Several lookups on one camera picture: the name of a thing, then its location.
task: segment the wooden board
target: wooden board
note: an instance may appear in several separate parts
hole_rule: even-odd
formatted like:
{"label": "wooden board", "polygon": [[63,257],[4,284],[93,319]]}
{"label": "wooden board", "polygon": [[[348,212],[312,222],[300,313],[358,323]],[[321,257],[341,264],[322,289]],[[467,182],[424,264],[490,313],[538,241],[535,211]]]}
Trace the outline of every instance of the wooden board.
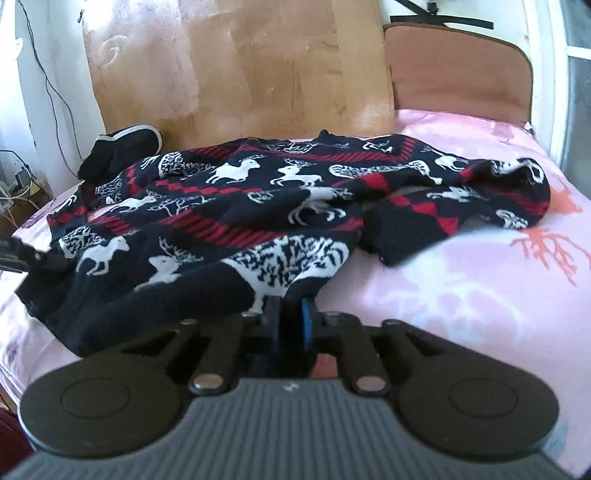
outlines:
{"label": "wooden board", "polygon": [[83,21],[107,131],[155,125],[165,151],[392,132],[376,0],[87,0]]}

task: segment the gray ribbed surface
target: gray ribbed surface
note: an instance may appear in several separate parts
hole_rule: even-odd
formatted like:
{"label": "gray ribbed surface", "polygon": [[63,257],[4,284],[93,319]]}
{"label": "gray ribbed surface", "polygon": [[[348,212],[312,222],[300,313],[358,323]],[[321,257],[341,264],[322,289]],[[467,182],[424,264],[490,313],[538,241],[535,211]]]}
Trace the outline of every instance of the gray ribbed surface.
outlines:
{"label": "gray ribbed surface", "polygon": [[563,480],[543,455],[478,465],[410,436],[382,400],[340,380],[242,380],[223,397],[195,400],[177,427],[111,460],[38,453],[7,480]]}

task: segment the red fabric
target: red fabric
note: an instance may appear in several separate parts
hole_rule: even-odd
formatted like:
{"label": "red fabric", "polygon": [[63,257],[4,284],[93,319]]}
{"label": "red fabric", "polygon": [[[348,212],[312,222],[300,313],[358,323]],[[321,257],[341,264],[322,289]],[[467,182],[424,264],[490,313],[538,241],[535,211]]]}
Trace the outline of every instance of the red fabric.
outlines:
{"label": "red fabric", "polygon": [[16,416],[0,408],[0,475],[17,466],[32,452]]}

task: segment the pink bed sheet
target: pink bed sheet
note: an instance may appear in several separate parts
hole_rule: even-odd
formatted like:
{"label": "pink bed sheet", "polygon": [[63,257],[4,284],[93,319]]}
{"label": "pink bed sheet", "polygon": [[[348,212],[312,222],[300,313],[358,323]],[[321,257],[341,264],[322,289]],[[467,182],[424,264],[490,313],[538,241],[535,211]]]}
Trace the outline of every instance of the pink bed sheet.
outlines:
{"label": "pink bed sheet", "polygon": [[[536,159],[552,184],[553,208],[559,211],[544,219],[547,226],[537,229],[538,240],[531,233],[477,230],[397,268],[385,268],[357,250],[322,289],[317,304],[321,310],[354,313],[369,325],[399,318],[538,375],[557,393],[561,407],[548,454],[580,475],[591,463],[591,407],[586,401],[591,394],[591,353],[586,348],[591,340],[591,296],[585,295],[591,287],[591,263],[581,258],[587,251],[583,237],[590,239],[591,251],[591,207],[579,204],[591,202],[566,182],[520,128],[416,111],[400,111],[398,123],[399,132],[467,158]],[[35,215],[17,235],[47,248],[50,234],[44,214],[70,194]],[[564,213],[569,209],[575,215]],[[560,242],[540,230],[564,229],[565,219],[572,231],[559,235],[578,250],[564,250],[562,258],[555,251],[540,256],[540,246]],[[77,359],[16,298],[14,289],[22,278],[0,274],[0,383],[16,402],[36,378]]]}

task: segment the reindeer sweater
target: reindeer sweater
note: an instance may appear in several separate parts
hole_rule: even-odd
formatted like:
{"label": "reindeer sweater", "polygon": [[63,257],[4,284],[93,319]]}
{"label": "reindeer sweater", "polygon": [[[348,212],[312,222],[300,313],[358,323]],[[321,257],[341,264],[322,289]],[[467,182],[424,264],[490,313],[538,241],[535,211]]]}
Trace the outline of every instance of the reindeer sweater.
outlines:
{"label": "reindeer sweater", "polygon": [[[421,188],[396,193],[408,186]],[[528,158],[468,160],[403,135],[241,139],[82,184],[48,219],[51,248],[72,268],[34,271],[18,294],[69,349],[88,355],[187,317],[260,312],[268,296],[297,308],[357,246],[395,265],[470,217],[532,226],[549,200],[544,172]]]}

